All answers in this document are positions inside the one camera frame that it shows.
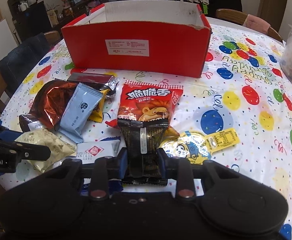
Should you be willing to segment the cream patterned snack packet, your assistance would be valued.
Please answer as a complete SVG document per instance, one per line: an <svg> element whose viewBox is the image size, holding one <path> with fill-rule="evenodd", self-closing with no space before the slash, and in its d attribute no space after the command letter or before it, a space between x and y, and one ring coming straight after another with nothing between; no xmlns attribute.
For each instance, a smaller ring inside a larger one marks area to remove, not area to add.
<svg viewBox="0 0 292 240"><path fill-rule="evenodd" d="M77 152L77 147L64 142L55 134L45 128L36 129L34 131L25 132L20 135L15 142L25 142L27 144L47 146L50 149L50 157L46 161L30 160L29 162L39 172L44 173L54 163L61 159L74 155Z"/></svg>

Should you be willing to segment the white blue snack packet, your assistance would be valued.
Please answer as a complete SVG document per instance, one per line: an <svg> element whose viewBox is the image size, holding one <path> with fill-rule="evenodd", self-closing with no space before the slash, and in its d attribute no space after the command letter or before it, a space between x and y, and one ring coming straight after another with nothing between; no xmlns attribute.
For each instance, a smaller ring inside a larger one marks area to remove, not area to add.
<svg viewBox="0 0 292 240"><path fill-rule="evenodd" d="M77 144L76 158L80 159L83 164L93 164L98 158L116 157L121 143L121 137L105 138L101 141L83 142ZM91 179L84 179L84 185L81 190L82 196L88 196L89 184ZM109 182L109 193L123 191L120 180L111 180Z"/></svg>

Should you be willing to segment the black gold snack packet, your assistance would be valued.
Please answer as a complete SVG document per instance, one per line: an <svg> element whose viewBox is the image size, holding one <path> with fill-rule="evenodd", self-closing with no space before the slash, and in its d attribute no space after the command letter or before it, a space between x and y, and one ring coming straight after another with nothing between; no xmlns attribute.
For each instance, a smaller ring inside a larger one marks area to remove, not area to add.
<svg viewBox="0 0 292 240"><path fill-rule="evenodd" d="M128 169L123 183L166 186L158 167L157 149L169 127L167 118L136 121L117 119L128 152Z"/></svg>

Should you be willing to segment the yellow cartoon snack packet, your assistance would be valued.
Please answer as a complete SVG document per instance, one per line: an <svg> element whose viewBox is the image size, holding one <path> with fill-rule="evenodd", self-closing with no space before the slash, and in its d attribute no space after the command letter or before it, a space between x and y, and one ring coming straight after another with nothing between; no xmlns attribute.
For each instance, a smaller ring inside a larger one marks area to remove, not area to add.
<svg viewBox="0 0 292 240"><path fill-rule="evenodd" d="M240 142L233 128L204 135L198 131L185 131L179 137L161 142L162 148L170 158L186 158L192 164L201 165L210 160L215 152L234 146Z"/></svg>

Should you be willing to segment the shiny brown foil bag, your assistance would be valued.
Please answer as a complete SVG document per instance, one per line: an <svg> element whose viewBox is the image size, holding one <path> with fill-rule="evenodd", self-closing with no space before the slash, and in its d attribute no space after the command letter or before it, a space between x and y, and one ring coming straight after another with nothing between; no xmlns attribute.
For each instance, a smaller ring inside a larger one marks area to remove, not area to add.
<svg viewBox="0 0 292 240"><path fill-rule="evenodd" d="M45 128L53 129L73 96L77 82L52 80L37 93L28 114L22 114L19 125L23 132L30 131L30 122L39 121Z"/></svg>

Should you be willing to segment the yellow small snack packet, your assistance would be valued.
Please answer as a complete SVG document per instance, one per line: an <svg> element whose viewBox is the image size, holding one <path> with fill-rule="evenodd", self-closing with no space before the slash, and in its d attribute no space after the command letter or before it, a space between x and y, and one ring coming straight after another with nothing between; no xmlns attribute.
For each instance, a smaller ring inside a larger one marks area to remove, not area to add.
<svg viewBox="0 0 292 240"><path fill-rule="evenodd" d="M94 108L92 113L89 116L89 121L94 121L97 123L101 123L103 120L103 109L104 109L104 102L107 96L107 93L110 91L110 89L104 89L102 90L102 98L98 102L97 106Z"/></svg>

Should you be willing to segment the light blue snack packet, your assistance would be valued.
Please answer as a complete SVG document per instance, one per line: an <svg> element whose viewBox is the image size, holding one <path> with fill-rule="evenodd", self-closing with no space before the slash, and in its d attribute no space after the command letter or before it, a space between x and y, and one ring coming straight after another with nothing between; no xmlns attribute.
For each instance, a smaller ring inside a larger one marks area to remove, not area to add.
<svg viewBox="0 0 292 240"><path fill-rule="evenodd" d="M81 132L102 98L103 93L99 90L79 83L64 110L58 131L76 144L84 142Z"/></svg>

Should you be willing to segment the red crispy snack bag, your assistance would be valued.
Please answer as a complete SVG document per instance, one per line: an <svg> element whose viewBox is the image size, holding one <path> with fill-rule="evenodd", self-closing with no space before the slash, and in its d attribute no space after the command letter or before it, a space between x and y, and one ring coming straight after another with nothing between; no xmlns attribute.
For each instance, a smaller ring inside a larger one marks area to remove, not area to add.
<svg viewBox="0 0 292 240"><path fill-rule="evenodd" d="M126 80L121 93L117 119L105 123L118 129L119 120L149 122L170 120L183 95L183 86Z"/></svg>

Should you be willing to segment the wooden chair with jeans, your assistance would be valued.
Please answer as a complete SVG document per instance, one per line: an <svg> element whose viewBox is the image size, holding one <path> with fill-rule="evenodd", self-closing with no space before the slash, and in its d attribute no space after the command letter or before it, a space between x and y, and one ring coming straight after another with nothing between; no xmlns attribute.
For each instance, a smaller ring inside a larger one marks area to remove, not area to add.
<svg viewBox="0 0 292 240"><path fill-rule="evenodd" d="M34 66L60 41L58 31L40 33L25 40L0 60L0 113L6 107L2 95L6 93L11 98Z"/></svg>

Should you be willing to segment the silver maroon wrapper bar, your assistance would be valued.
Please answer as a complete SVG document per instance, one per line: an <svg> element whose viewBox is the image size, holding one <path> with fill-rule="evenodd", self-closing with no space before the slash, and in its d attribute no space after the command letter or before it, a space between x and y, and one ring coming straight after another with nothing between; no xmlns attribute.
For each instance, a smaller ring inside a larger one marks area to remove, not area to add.
<svg viewBox="0 0 292 240"><path fill-rule="evenodd" d="M96 90L108 89L109 91L106 94L106 98L110 99L115 96L120 79L107 74L73 73L67 81L81 82Z"/></svg>

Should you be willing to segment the balloon birthday tablecloth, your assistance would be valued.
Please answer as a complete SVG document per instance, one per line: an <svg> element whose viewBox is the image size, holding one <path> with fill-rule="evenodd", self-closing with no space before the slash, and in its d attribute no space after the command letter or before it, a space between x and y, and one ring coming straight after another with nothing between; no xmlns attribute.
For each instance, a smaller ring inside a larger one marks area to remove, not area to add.
<svg viewBox="0 0 292 240"><path fill-rule="evenodd" d="M240 142L212 159L268 185L286 198L281 232L292 239L292 84L280 68L283 46L271 38L214 21L200 78L98 69L126 80L182 85L171 125L178 132L234 128Z"/></svg>

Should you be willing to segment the red cardboard box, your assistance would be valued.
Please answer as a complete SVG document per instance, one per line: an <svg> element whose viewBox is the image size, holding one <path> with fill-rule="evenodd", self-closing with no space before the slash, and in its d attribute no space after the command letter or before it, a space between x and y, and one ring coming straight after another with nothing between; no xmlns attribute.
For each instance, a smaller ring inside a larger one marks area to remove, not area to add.
<svg viewBox="0 0 292 240"><path fill-rule="evenodd" d="M138 70L198 78L211 26L198 4L108 2L61 29L77 68Z"/></svg>

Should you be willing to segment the black side cabinet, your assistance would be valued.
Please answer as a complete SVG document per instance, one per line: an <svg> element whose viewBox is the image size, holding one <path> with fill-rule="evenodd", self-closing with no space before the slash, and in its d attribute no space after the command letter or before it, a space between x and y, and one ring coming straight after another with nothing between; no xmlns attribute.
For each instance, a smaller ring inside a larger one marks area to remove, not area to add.
<svg viewBox="0 0 292 240"><path fill-rule="evenodd" d="M8 0L7 4L21 42L52 30L43 1Z"/></svg>

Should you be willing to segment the wooden chair pink cloth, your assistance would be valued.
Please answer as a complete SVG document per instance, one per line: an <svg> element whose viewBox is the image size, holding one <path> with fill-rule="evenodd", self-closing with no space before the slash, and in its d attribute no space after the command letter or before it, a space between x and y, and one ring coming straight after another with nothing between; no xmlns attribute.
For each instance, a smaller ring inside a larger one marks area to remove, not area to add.
<svg viewBox="0 0 292 240"><path fill-rule="evenodd" d="M218 9L215 12L215 16L220 20L239 24L243 27L265 34L279 42L283 41L279 33L267 21L257 16L232 9Z"/></svg>

